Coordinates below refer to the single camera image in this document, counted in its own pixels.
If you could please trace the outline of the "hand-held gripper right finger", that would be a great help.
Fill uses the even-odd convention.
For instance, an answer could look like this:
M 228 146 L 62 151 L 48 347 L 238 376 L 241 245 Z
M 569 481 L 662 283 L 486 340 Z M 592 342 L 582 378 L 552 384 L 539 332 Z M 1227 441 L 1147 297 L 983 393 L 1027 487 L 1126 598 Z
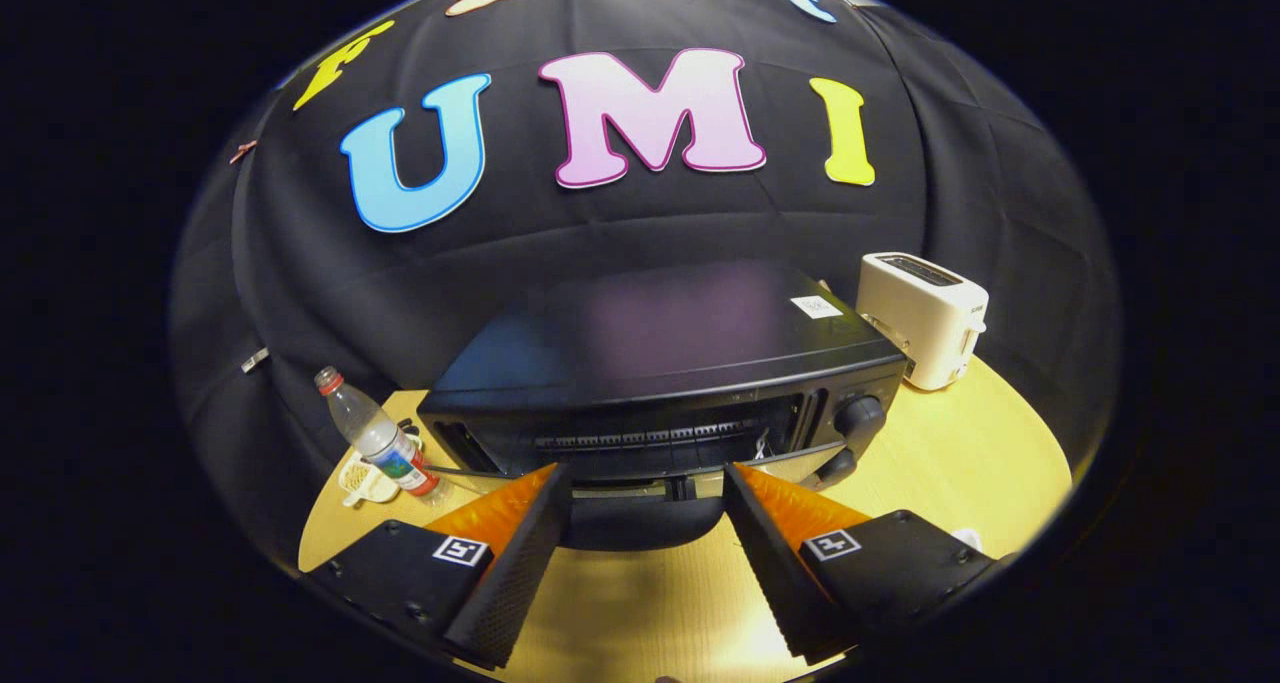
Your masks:
M 726 466 L 723 500 L 788 651 L 810 664 L 900 645 L 1001 572 L 924 515 L 867 515 L 754 466 Z

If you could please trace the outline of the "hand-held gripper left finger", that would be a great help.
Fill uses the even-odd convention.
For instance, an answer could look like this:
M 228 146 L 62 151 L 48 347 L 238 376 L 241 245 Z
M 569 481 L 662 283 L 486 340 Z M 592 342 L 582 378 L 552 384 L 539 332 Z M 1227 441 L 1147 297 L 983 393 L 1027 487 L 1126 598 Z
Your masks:
M 571 505 L 559 464 L 503 483 L 429 524 L 390 519 L 307 578 L 411 645 L 507 666 Z

